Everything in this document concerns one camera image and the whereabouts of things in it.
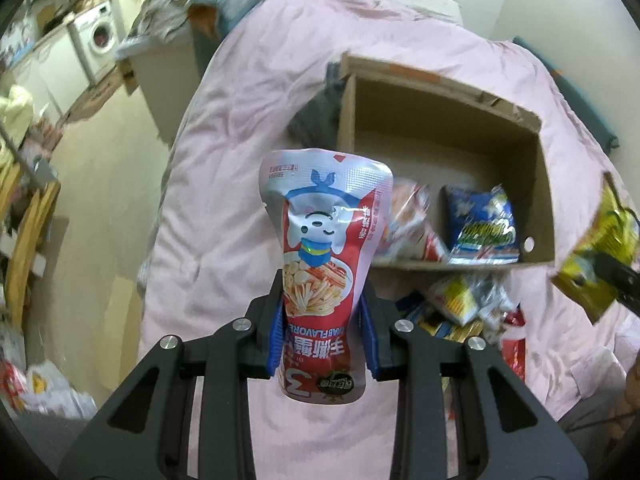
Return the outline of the yellow chip bag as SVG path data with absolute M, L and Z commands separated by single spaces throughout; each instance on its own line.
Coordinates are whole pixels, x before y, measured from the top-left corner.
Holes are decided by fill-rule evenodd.
M 639 313 L 639 218 L 623 203 L 612 174 L 603 175 L 590 227 L 551 281 L 584 309 L 591 323 L 614 302 Z

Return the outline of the red white snack pouch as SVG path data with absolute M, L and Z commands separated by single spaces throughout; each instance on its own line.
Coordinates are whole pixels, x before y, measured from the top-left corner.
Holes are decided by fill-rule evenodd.
M 364 393 L 357 307 L 390 218 L 393 183 L 382 162 L 321 148 L 262 160 L 260 197 L 282 247 L 278 376 L 293 400 L 349 404 Z

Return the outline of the yellow white snack packet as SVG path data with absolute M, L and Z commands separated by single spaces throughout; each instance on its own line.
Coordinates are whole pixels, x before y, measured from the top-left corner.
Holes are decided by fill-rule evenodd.
M 476 320 L 496 325 L 518 310 L 504 285 L 487 273 L 448 275 L 431 285 L 426 296 L 445 318 L 459 326 Z

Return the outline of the blue snack bag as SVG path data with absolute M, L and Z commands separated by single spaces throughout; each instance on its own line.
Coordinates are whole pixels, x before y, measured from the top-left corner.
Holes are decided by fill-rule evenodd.
M 444 188 L 449 261 L 462 266 L 518 263 L 518 231 L 512 204 L 501 185 L 488 192 Z

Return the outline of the pink duvet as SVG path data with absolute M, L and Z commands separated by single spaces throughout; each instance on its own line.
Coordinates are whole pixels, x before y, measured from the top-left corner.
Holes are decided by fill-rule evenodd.
M 588 228 L 602 172 L 622 178 L 533 53 L 375 0 L 262 0 L 222 42 L 183 116 L 163 182 L 149 255 L 140 356 L 161 336 L 206 336 L 268 292 L 281 263 L 262 206 L 265 154 L 294 146 L 285 131 L 343 52 L 414 66 L 490 92 L 541 119 L 556 258 Z M 639 321 L 619 304 L 591 325 L 544 266 L 511 273 L 526 316 L 526 385 L 555 419 L 623 395 Z M 388 479 L 397 384 L 369 383 L 353 404 L 287 398 L 250 382 L 257 479 Z

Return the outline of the white red snack bag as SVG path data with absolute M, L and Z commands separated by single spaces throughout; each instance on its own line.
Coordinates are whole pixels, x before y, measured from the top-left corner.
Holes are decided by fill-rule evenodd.
M 375 255 L 388 261 L 447 261 L 449 249 L 431 225 L 430 206 L 426 185 L 395 179 L 390 216 Z

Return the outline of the cardboard box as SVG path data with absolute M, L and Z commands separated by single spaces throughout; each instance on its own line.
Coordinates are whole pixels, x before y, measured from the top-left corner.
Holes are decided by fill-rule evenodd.
M 553 261 L 551 190 L 534 113 L 444 76 L 348 53 L 340 76 L 337 151 L 384 162 L 395 177 L 427 186 L 428 215 L 441 237 L 449 233 L 447 186 L 502 186 L 518 236 L 514 266 Z

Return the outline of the dark grey striped garment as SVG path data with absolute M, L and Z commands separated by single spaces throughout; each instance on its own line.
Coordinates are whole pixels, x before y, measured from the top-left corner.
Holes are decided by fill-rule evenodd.
M 288 123 L 288 133 L 303 148 L 336 148 L 345 87 L 340 64 L 329 63 L 323 87 Z

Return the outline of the white washing machine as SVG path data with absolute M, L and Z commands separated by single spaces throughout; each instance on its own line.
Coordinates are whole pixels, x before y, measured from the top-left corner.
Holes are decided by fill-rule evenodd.
M 119 36 L 111 1 L 75 14 L 67 28 L 89 84 L 96 86 L 115 68 Z

